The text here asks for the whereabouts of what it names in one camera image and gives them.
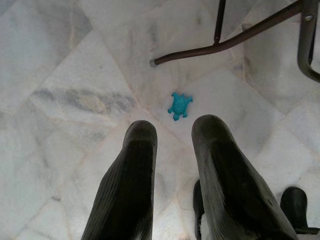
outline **brown metal bar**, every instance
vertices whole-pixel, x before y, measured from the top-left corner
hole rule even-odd
[[[217,45],[220,41],[222,23],[224,22],[225,8],[226,8],[226,0],[220,0],[218,15],[216,17],[216,23],[215,23],[214,45]]]
[[[313,45],[314,31],[317,24],[319,0],[303,0],[298,47],[298,66],[308,78],[320,83],[320,74],[309,63]]]
[[[150,65],[152,67],[155,67],[160,64],[164,64],[166,62],[177,60],[177,59],[184,59],[184,58],[190,58],[190,57],[196,57],[196,56],[202,56],[202,55],[208,55],[208,54],[214,54],[221,51],[224,51],[226,49],[232,48],[250,38],[253,36],[291,18],[292,16],[300,13],[302,11],[302,1],[298,0],[289,6],[285,7],[284,9],[278,11],[277,13],[273,14],[272,16],[266,18],[265,20],[257,23],[256,25],[250,27],[249,29],[245,30],[244,32],[232,37],[231,39],[228,39],[224,42],[201,47],[201,48],[195,48],[191,50],[186,51],[180,51],[180,52],[174,52],[167,55],[164,55],[162,57],[153,59],[150,61]]]

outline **white marble tile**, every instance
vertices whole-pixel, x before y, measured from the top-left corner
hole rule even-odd
[[[199,179],[197,161],[194,160],[195,166],[192,167],[193,174],[190,181],[177,194],[177,203],[180,207],[180,216],[185,233],[190,240],[196,240],[195,236],[195,211],[193,208],[193,192],[196,181]]]
[[[294,185],[315,162],[310,150],[283,125],[272,132],[262,151],[251,161],[279,202],[284,190]]]
[[[52,198],[28,223],[18,240],[70,240],[65,212],[59,198]]]
[[[229,0],[226,1],[222,25],[223,36],[229,36],[245,19],[258,0]],[[216,26],[219,0],[203,0],[213,16]]]
[[[298,67],[299,29],[299,24],[282,23],[244,43],[246,82],[285,114],[317,84]],[[315,57],[312,64],[320,61]]]
[[[228,37],[227,39],[231,39],[235,37],[236,35],[243,32],[242,26],[238,26]],[[235,59],[243,58],[244,57],[244,43],[240,43],[234,47],[231,47],[230,50],[232,51],[232,54]]]
[[[67,133],[86,153],[94,150],[108,135],[109,127],[57,120],[56,126]]]
[[[320,87],[309,94],[286,117],[286,127],[308,148],[320,153]]]
[[[320,159],[311,166],[307,172],[301,176],[295,183],[295,186],[301,188],[307,196],[308,205],[306,211],[306,219],[309,227],[320,228],[320,192],[318,191],[320,184]]]
[[[257,24],[289,5],[287,0],[258,0],[242,24]],[[300,15],[293,16],[285,23],[294,23]]]
[[[241,150],[251,159],[261,150],[274,125],[283,117],[226,68],[214,70],[179,92],[193,97],[187,118],[175,122],[172,114],[168,114],[173,101],[171,96],[150,111],[189,146],[192,146],[191,130],[195,120],[212,114],[226,122]]]
[[[0,1],[0,17],[3,15],[17,0]]]
[[[91,23],[105,34],[167,0],[79,0]]]
[[[152,229],[152,239],[162,240],[190,240],[186,233],[180,214],[180,207],[173,201],[154,221]]]
[[[54,5],[49,7],[47,12],[20,0],[1,16],[0,110],[2,111],[17,111],[91,29],[88,19],[80,13],[80,10],[78,15],[81,15],[82,23],[87,23],[87,27],[84,28],[78,25],[70,26],[70,22],[56,18],[57,12],[61,11]]]
[[[210,46],[213,20],[197,0],[170,0],[105,37],[119,68],[142,107],[157,104],[180,88],[232,60],[229,50],[150,67],[171,52]]]
[[[0,239],[2,240],[11,240],[8,234],[0,227]]]
[[[27,229],[25,231],[23,231],[17,238],[17,240],[49,240],[49,238],[47,238],[46,236],[43,235],[39,235],[38,233],[36,233],[35,231],[31,230],[31,229]]]
[[[114,127],[136,101],[101,37],[92,31],[32,94],[47,116]]]
[[[195,165],[193,152],[181,144],[148,112],[137,109],[128,119],[114,128],[103,144],[76,170],[61,189],[59,197],[66,211],[72,240],[80,239],[86,226],[98,186],[103,175],[119,154],[129,125],[136,120],[151,122],[158,136],[155,169],[154,220],[176,198],[192,176],[188,173]]]
[[[0,125],[0,224],[15,237],[85,154],[29,103]]]
[[[245,81],[245,70],[244,70],[244,58],[237,58],[231,62],[228,62],[226,68],[236,75],[242,81]]]

